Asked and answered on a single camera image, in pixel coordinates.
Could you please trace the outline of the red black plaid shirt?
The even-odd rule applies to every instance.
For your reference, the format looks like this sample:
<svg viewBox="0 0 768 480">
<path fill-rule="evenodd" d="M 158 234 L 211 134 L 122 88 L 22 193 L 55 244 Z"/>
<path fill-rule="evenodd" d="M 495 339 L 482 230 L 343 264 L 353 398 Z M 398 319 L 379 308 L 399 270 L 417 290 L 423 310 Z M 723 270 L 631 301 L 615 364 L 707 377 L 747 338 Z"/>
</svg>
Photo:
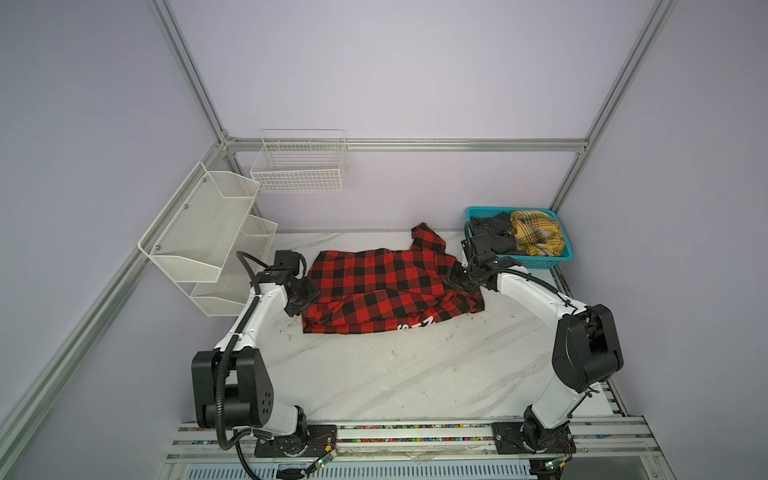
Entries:
<svg viewBox="0 0 768 480">
<path fill-rule="evenodd" d="M 302 314 L 305 334 L 360 335 L 432 326 L 485 310 L 480 293 L 447 282 L 458 263 L 427 224 L 411 229 L 406 250 L 325 250 L 308 278 L 319 290 Z"/>
</svg>

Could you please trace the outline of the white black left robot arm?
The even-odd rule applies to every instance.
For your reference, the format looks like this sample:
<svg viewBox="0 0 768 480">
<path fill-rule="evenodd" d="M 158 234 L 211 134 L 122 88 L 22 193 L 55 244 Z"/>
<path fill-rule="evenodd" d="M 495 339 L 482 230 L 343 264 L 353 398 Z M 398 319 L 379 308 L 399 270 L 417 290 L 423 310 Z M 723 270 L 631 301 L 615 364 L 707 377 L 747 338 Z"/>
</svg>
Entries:
<svg viewBox="0 0 768 480">
<path fill-rule="evenodd" d="M 196 421 L 213 429 L 222 449 L 253 431 L 269 438 L 300 436 L 305 415 L 276 393 L 261 348 L 261 331 L 282 316 L 295 317 L 313 305 L 318 289 L 286 266 L 252 278 L 249 297 L 215 347 L 199 351 L 191 364 Z"/>
</svg>

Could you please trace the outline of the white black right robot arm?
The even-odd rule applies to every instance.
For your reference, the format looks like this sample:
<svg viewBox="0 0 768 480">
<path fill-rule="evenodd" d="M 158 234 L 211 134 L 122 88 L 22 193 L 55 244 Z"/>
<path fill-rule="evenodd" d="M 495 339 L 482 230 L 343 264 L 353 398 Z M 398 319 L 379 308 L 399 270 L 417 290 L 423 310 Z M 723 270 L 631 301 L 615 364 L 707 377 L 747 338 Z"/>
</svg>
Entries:
<svg viewBox="0 0 768 480">
<path fill-rule="evenodd" d="M 561 293 L 507 259 L 456 262 L 447 281 L 467 293 L 485 288 L 505 295 L 550 329 L 553 374 L 543 393 L 526 408 L 520 428 L 524 449 L 549 450 L 565 433 L 575 410 L 592 395 L 593 386 L 623 368 L 613 313 L 602 304 L 587 305 Z"/>
</svg>

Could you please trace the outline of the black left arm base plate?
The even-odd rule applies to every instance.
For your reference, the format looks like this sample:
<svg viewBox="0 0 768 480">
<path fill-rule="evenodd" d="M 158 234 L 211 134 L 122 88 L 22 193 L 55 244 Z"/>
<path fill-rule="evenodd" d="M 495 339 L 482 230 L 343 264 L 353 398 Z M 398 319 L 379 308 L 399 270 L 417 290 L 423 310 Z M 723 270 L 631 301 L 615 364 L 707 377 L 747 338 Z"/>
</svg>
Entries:
<svg viewBox="0 0 768 480">
<path fill-rule="evenodd" d="M 293 435 L 258 440 L 253 454 L 257 458 L 316 458 L 336 445 L 337 436 L 335 425 L 300 426 Z"/>
</svg>

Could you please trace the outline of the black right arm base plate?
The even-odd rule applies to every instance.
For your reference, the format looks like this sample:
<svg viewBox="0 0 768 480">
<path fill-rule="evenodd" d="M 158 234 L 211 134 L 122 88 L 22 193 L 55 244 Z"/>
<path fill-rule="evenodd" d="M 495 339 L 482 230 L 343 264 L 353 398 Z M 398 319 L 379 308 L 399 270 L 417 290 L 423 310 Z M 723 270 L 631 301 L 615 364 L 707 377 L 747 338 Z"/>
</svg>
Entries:
<svg viewBox="0 0 768 480">
<path fill-rule="evenodd" d="M 491 428 L 498 454 L 570 455 L 576 450 L 568 423 L 544 429 L 535 421 L 496 422 Z"/>
</svg>

